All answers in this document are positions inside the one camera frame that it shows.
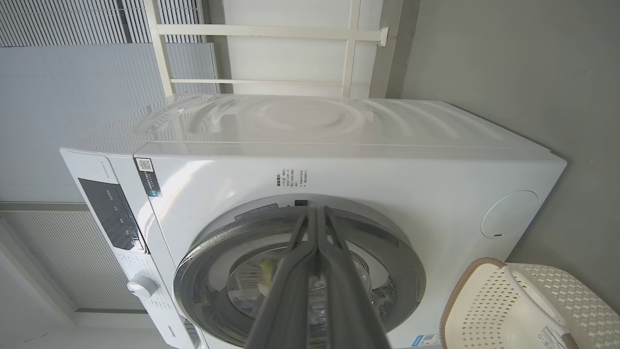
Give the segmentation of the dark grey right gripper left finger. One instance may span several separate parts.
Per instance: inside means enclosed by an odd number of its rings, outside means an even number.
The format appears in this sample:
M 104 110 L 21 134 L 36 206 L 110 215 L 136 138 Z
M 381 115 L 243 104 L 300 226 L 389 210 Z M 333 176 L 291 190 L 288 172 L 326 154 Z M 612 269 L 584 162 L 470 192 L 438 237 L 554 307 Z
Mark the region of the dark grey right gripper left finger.
M 309 279 L 316 253 L 316 210 L 302 207 L 245 349 L 308 349 Z

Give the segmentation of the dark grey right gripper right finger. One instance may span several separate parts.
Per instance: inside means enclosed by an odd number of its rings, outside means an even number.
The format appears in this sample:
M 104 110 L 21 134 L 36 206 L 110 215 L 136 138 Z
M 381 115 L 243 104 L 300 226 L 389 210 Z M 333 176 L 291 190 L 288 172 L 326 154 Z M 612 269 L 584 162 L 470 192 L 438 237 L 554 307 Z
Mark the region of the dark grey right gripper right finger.
M 317 271 L 326 286 L 327 349 L 391 349 L 333 210 L 317 208 Z

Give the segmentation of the round grey glass washer door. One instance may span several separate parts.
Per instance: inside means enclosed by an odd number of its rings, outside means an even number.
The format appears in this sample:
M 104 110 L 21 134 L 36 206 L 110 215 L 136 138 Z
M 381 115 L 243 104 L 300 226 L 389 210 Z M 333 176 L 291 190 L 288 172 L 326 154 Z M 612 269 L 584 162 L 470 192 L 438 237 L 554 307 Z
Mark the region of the round grey glass washer door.
M 424 267 L 401 229 L 365 204 L 338 197 L 268 197 L 209 223 L 180 261 L 173 296 L 204 334 L 245 347 L 255 318 L 307 206 L 332 209 L 339 235 L 386 331 L 405 321 L 424 294 Z

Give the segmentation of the cream perforated laundry basket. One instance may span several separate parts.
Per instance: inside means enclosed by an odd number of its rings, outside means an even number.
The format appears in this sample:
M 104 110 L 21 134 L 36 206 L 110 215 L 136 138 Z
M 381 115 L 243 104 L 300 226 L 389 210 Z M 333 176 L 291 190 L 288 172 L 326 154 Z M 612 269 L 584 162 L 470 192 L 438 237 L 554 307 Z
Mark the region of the cream perforated laundry basket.
M 479 258 L 441 316 L 443 349 L 620 349 L 620 315 L 566 271 Z

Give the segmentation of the white front-load washing machine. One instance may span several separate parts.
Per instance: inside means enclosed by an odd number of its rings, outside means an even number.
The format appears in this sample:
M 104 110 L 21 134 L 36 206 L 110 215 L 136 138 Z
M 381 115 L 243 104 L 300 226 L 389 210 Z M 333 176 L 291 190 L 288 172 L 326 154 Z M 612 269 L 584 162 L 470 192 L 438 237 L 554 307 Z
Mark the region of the white front-load washing machine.
M 157 283 L 149 300 L 138 300 L 178 349 L 242 349 L 204 334 L 173 296 L 188 249 L 233 208 L 268 197 L 329 196 L 384 214 L 424 267 L 418 307 L 385 329 L 392 347 L 412 348 L 418 335 L 440 333 L 469 264 L 505 260 L 527 230 L 487 238 L 481 223 L 489 208 L 529 190 L 539 211 L 567 166 L 544 146 L 441 101 L 278 95 L 172 95 L 60 155 L 127 280 L 143 274 Z M 152 160 L 162 197 L 146 194 L 134 158 Z M 308 186 L 277 187 L 281 169 L 308 170 Z M 121 186 L 147 254 L 111 245 L 80 178 Z

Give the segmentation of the white washing machine dial knob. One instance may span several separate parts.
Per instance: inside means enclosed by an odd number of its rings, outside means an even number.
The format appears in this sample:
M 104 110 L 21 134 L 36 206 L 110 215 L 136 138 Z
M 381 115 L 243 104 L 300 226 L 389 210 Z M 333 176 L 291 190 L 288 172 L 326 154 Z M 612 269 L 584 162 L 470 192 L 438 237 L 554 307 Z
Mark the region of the white washing machine dial knob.
M 126 287 L 134 296 L 144 301 L 149 300 L 159 288 L 154 280 L 143 274 L 135 274 Z

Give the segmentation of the black washing machine control panel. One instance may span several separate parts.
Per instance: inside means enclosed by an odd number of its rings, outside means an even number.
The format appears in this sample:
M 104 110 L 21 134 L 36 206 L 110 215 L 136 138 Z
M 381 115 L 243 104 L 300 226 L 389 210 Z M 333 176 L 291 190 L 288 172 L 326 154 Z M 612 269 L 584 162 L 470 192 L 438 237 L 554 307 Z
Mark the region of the black washing machine control panel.
M 148 248 L 121 186 L 82 178 L 78 181 L 111 245 L 147 254 Z

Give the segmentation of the printed text label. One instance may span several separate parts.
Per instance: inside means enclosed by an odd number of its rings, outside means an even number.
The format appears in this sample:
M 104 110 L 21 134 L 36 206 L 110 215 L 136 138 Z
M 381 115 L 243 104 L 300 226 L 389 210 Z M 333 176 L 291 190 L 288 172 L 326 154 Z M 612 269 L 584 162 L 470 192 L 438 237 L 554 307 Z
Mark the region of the printed text label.
M 309 172 L 306 169 L 281 169 L 276 174 L 279 188 L 303 188 L 308 186 Z

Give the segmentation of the round white filter cover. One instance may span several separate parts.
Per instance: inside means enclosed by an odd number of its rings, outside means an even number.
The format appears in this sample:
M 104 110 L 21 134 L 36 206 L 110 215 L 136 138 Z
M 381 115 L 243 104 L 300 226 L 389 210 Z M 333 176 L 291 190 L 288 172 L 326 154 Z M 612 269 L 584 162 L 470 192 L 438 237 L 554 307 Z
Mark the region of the round white filter cover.
M 502 238 L 524 230 L 536 216 L 539 203 L 537 194 L 529 190 L 503 197 L 483 217 L 482 234 L 487 238 Z

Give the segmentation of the dark QR code sticker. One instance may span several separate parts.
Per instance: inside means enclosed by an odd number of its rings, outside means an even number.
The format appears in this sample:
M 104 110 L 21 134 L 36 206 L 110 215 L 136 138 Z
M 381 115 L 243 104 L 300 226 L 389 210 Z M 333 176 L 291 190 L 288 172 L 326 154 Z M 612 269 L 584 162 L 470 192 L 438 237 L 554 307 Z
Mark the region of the dark QR code sticker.
M 162 197 L 152 160 L 149 158 L 134 158 L 137 171 L 146 194 L 149 197 Z

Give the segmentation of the white slatted vent panel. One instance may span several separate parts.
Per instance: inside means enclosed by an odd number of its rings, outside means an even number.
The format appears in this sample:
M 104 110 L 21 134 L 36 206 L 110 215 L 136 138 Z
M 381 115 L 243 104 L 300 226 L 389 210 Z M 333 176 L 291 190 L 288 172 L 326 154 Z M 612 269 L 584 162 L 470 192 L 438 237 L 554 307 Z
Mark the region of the white slatted vent panel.
M 145 312 L 87 211 L 0 211 L 18 239 L 80 311 Z
M 0 0 L 0 47 L 151 42 L 143 0 Z

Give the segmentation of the white metal railing frame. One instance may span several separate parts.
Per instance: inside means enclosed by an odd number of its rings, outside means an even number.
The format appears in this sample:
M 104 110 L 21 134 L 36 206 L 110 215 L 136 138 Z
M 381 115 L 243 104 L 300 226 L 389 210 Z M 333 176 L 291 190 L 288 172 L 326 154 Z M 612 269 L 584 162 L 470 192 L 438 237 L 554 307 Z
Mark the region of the white metal railing frame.
M 234 26 L 226 24 L 163 24 L 159 15 L 157 0 L 142 0 L 148 30 L 152 38 L 155 60 L 165 96 L 176 93 L 175 83 L 195 84 L 252 84 L 252 85 L 299 85 L 299 86 L 328 86 L 331 81 L 278 81 L 278 80 L 248 80 L 248 79 L 184 79 L 173 78 L 168 62 L 168 51 L 165 47 L 166 35 L 204 35 L 211 37 L 266 37 L 266 38 L 307 38 L 322 40 L 338 40 L 346 43 L 344 66 L 341 81 L 337 86 L 341 89 L 341 96 L 349 98 L 351 95 L 355 48 L 357 42 L 374 42 L 379 47 L 385 47 L 388 41 L 389 27 L 382 27 L 376 31 L 361 31 L 358 28 L 361 0 L 351 0 L 347 29 L 333 27 L 283 27 L 283 26 Z

